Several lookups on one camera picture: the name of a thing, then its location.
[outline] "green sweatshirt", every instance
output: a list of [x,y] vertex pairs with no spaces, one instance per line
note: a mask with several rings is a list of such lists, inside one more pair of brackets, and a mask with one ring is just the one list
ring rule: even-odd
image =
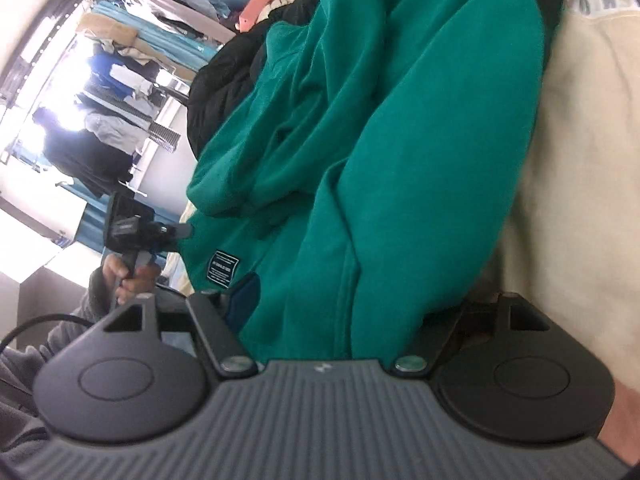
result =
[[561,3],[320,0],[272,27],[180,247],[196,290],[260,276],[256,359],[388,363],[460,301],[510,208]]

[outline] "clothing label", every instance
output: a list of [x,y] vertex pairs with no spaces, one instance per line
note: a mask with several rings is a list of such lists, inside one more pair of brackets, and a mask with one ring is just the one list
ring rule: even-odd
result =
[[566,8],[585,18],[601,18],[625,11],[640,12],[640,0],[565,0]]
[[223,253],[222,251],[216,251],[209,261],[207,278],[220,286],[229,288],[238,263],[240,263],[240,258]]

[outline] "gray sweatshirt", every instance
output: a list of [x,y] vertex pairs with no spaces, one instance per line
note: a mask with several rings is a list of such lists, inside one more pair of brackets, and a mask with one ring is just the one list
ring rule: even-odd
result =
[[[95,270],[73,314],[97,322],[108,313],[109,295],[102,270]],[[0,452],[11,464],[23,462],[47,441],[47,432],[35,415],[31,399],[38,371],[85,330],[81,325],[63,321],[49,332],[46,343],[39,348],[30,346],[24,351],[6,348],[0,356]]]

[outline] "person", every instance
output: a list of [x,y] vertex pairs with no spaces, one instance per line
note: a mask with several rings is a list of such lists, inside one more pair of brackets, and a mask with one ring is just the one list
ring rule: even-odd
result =
[[[122,260],[109,254],[102,267],[92,273],[89,287],[73,314],[91,322],[99,321],[109,312],[112,294],[118,304],[124,304],[135,294],[151,292],[160,267],[150,264],[137,268],[134,277],[123,279],[114,291],[116,279],[126,277],[127,273]],[[22,463],[46,444],[47,431],[36,417],[31,399],[34,379],[47,361],[85,330],[81,325],[63,321],[49,332],[39,348],[28,347],[23,351],[6,348],[0,356],[0,455],[9,464]]]

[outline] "black label patch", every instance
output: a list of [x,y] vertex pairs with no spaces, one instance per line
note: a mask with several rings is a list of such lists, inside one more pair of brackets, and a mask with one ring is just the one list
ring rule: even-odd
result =
[[220,286],[229,288],[238,263],[240,263],[240,258],[223,253],[222,251],[216,251],[209,261],[207,278]]

